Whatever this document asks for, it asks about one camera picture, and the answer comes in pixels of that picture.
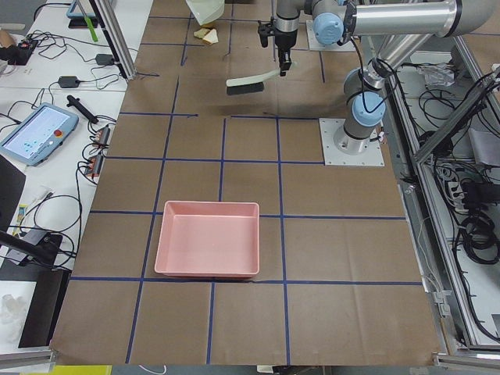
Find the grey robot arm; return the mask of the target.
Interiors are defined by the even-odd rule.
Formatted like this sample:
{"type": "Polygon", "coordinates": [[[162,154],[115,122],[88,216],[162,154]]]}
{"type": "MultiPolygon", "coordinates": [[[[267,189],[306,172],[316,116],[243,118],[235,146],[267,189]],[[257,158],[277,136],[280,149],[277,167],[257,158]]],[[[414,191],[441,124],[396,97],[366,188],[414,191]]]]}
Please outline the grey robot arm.
{"type": "Polygon", "coordinates": [[[257,32],[263,47],[274,41],[279,74],[291,68],[299,18],[311,16],[316,40],[322,45],[342,45],[353,37],[375,38],[380,44],[354,78],[345,81],[348,117],[339,132],[341,146],[366,142],[384,117],[380,97],[389,77],[432,37],[451,38],[483,26],[499,7],[497,1],[405,1],[364,5],[359,1],[279,1],[275,16],[260,23],[257,32]]]}

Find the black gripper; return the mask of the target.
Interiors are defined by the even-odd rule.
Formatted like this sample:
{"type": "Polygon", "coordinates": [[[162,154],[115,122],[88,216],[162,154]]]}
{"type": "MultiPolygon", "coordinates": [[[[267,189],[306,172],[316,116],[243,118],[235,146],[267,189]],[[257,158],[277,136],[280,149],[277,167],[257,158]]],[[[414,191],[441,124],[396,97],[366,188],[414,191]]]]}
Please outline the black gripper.
{"type": "Polygon", "coordinates": [[[297,25],[290,20],[271,17],[266,23],[258,21],[257,32],[263,48],[268,47],[270,38],[274,39],[274,44],[279,49],[280,76],[285,77],[292,65],[290,50],[296,43],[297,25]]]}

